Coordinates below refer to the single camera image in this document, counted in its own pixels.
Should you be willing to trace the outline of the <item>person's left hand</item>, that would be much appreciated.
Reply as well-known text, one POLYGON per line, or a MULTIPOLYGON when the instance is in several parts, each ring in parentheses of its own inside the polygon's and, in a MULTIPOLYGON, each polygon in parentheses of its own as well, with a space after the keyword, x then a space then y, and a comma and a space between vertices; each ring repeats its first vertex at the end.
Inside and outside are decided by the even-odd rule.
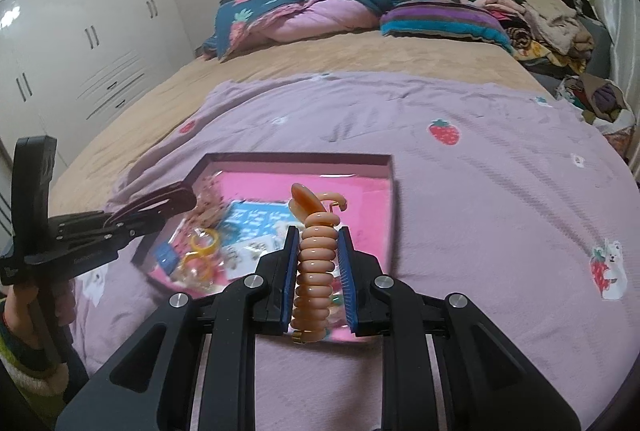
MULTIPOLYGON (((3 315, 9 332, 34 350, 40 350, 42 342, 29 315, 28 307, 37 299, 37 295, 38 287, 32 283, 9 287, 3 315)), ((75 319, 75 305, 73 285, 71 283, 58 285, 58 294, 55 297, 55 316, 58 318, 58 325, 66 326, 75 319)))

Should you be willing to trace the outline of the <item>green striped sleeve forearm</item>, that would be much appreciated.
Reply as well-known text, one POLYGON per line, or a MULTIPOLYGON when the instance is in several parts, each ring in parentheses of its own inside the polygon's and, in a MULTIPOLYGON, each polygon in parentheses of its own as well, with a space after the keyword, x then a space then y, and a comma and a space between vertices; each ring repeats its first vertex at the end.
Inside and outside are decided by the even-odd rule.
POLYGON ((22 342, 6 325, 1 301, 1 362, 11 380, 38 419, 52 429, 62 413, 65 393, 70 384, 66 364, 49 362, 43 350, 36 350, 22 342))

